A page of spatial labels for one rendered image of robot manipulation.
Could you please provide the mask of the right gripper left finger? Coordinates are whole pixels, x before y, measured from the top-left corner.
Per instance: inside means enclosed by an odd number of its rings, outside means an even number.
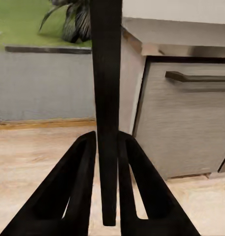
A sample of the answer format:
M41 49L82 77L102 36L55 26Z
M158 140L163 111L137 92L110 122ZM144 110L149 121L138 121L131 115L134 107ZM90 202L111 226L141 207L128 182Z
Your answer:
M96 132L80 136L0 236L88 236Z

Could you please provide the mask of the poster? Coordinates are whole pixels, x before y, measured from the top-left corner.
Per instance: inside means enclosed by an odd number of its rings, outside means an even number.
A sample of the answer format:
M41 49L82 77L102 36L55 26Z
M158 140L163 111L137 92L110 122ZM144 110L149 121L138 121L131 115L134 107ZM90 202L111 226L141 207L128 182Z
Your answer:
M116 226L123 0L89 0L104 226Z

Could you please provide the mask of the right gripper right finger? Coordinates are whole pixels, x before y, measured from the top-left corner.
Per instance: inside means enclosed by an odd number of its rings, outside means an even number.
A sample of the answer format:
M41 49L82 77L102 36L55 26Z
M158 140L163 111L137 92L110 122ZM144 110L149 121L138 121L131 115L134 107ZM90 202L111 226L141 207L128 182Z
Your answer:
M148 219L136 213L129 164ZM136 138L118 132L121 236L200 236Z

